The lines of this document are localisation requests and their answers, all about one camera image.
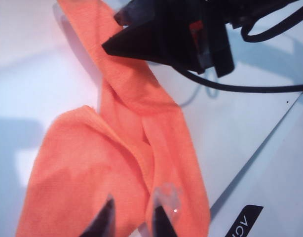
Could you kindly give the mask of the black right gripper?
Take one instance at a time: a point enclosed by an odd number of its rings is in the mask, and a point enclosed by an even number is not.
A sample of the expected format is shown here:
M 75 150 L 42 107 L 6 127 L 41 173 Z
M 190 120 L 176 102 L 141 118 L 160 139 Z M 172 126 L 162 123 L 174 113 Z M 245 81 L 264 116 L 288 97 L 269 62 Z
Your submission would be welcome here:
M 234 70 L 218 0 L 131 0 L 114 14 L 121 31 L 102 44 L 112 56 L 218 77 Z

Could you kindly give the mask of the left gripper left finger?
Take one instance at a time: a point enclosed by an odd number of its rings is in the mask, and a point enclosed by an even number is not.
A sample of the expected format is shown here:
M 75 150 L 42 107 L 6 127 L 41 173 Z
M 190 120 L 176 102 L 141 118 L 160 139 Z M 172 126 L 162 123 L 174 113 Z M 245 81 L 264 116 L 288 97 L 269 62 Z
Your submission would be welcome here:
M 82 232 L 82 237 L 114 237 L 115 236 L 115 201 L 112 195 L 107 200 L 93 221 Z

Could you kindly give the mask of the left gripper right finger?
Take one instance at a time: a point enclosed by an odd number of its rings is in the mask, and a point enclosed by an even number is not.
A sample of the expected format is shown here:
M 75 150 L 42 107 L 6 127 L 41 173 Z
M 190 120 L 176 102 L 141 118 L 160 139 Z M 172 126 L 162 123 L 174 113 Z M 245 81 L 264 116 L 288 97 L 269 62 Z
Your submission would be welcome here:
M 152 236 L 177 237 L 175 224 L 181 213 L 179 190 L 173 183 L 164 183 L 155 188 L 152 200 Z

